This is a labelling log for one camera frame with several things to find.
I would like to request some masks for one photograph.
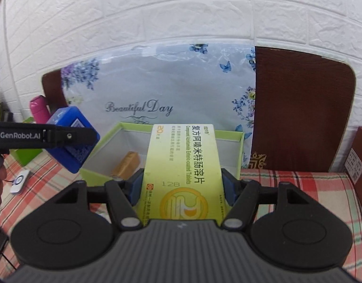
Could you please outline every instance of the red plaid fabric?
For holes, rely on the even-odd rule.
[[[242,169],[241,179],[272,187],[291,182],[344,221],[353,234],[353,246],[343,268],[362,281],[362,209],[346,174]],[[257,218],[272,210],[272,205],[260,205]]]
[[[4,164],[8,172],[7,180],[14,179],[22,170],[22,167],[11,156],[5,159]],[[9,193],[11,183],[4,185],[0,226],[8,235],[23,217],[63,188],[80,179],[79,175],[68,172],[46,152],[42,152],[26,168],[31,170],[32,176],[21,195],[13,196]],[[277,186],[281,181],[291,182],[346,222],[353,233],[354,245],[344,268],[357,280],[362,281],[362,210],[347,175],[243,169],[241,178],[254,179],[264,186]],[[105,218],[109,218],[105,205],[95,204],[90,208]],[[272,210],[273,206],[262,205],[258,209],[257,217]],[[7,246],[4,254],[15,267],[18,266],[18,261],[10,245]],[[1,258],[0,277],[5,278],[13,271],[10,264]]]

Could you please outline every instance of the pink thermos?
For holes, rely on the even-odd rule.
[[[34,121],[44,124],[50,119],[50,113],[44,96],[37,96],[29,102]]]

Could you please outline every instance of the small wooden block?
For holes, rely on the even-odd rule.
[[[120,161],[120,163],[113,169],[111,176],[118,177],[124,180],[129,179],[138,168],[140,164],[140,157],[137,152],[130,151]]]

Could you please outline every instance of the green box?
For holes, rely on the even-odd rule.
[[[80,169],[88,186],[100,186],[112,179],[111,171],[129,151],[138,152],[141,159],[139,168],[144,168],[151,131],[152,125],[118,123],[99,141]],[[244,134],[215,130],[215,138],[221,167],[239,178],[243,161]]]
[[[24,123],[33,123],[33,117],[24,120]],[[17,160],[21,166],[28,165],[32,159],[42,152],[42,149],[11,149],[9,153]]]

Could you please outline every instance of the blue box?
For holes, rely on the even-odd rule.
[[[47,123],[64,127],[93,128],[76,106],[59,108],[51,116]],[[65,146],[62,148],[46,149],[46,151],[48,151],[50,155],[62,164],[68,171],[76,174],[99,140],[100,135],[97,133],[97,140],[91,146]]]

